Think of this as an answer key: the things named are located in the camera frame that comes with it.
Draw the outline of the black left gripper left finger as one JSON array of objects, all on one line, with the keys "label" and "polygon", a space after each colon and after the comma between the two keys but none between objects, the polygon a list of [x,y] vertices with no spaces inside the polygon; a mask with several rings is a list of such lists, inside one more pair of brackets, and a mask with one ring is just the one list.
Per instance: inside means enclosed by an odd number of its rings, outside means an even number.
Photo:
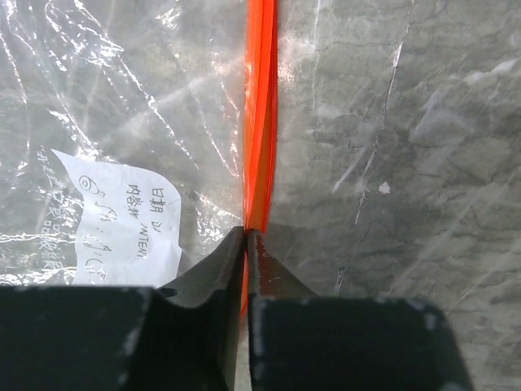
[{"label": "black left gripper left finger", "polygon": [[244,233],[161,288],[1,289],[4,390],[231,390]]}]

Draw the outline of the clear zip bag orange zipper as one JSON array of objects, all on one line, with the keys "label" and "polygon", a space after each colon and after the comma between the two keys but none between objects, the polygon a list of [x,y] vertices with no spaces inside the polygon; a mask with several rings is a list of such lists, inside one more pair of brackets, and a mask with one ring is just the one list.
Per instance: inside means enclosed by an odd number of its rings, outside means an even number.
[{"label": "clear zip bag orange zipper", "polygon": [[159,287],[264,230],[275,1],[1,4],[1,283]]}]

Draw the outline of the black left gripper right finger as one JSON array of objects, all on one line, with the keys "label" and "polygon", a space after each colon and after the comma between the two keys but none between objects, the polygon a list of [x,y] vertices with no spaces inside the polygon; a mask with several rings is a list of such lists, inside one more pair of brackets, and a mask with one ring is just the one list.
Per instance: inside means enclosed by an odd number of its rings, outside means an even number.
[{"label": "black left gripper right finger", "polygon": [[247,235],[255,390],[471,390],[440,309],[407,297],[321,297]]}]

